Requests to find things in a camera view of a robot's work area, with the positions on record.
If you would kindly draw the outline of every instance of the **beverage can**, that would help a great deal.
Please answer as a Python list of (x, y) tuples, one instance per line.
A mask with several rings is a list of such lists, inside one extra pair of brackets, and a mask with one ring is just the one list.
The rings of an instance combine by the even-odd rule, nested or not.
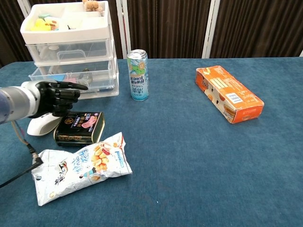
[(133, 50), (127, 55), (131, 96), (135, 101), (144, 101), (149, 95), (147, 59), (144, 50)]

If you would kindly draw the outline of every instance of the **blue tablecloth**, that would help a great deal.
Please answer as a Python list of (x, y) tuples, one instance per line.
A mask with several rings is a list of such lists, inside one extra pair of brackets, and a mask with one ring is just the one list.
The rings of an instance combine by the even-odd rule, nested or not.
[[(103, 111), (105, 139), (124, 134), (132, 175), (108, 179), (42, 207), (31, 174), (0, 189), (1, 226), (303, 226), (303, 58), (151, 59), (150, 96), (81, 100)], [(232, 125), (195, 84), (196, 68), (221, 65), (265, 103), (258, 119)], [(16, 62), (0, 87), (35, 70)], [(29, 119), (19, 121), (26, 130)], [(27, 137), (38, 150), (62, 149), (53, 135)], [(74, 152), (77, 148), (65, 148)], [(9, 123), (0, 125), (0, 179), (31, 165)]]

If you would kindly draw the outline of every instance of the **drawer handle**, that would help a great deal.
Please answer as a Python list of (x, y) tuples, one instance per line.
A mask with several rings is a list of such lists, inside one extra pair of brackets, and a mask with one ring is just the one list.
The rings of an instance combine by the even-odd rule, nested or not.
[(83, 50), (59, 51), (57, 53), (57, 58), (59, 62), (86, 60), (85, 52)]

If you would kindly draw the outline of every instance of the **white storage tray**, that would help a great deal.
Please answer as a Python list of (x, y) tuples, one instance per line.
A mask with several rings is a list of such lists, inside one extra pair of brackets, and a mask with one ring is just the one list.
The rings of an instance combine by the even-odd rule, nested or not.
[[(98, 1), (103, 13), (85, 12), (82, 2), (34, 5), (21, 25), (21, 34), (26, 44), (53, 44), (107, 39), (111, 24), (107, 1)], [(66, 24), (77, 24), (76, 29), (67, 31), (30, 31), (41, 14), (64, 19)]]
[(80, 99), (116, 96), (119, 94), (118, 73), (114, 61), (39, 67), (29, 75), (31, 80), (52, 79), (86, 85)]
[(113, 58), (110, 39), (55, 44), (27, 44), (27, 48), (37, 67), (106, 61)]

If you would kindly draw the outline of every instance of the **white snack bag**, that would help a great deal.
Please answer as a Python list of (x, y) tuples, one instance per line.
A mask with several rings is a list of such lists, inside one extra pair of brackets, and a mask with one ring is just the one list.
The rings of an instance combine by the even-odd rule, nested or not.
[(76, 153), (44, 150), (43, 164), (32, 170), (38, 205), (106, 180), (132, 174), (124, 154), (122, 133), (88, 145)]

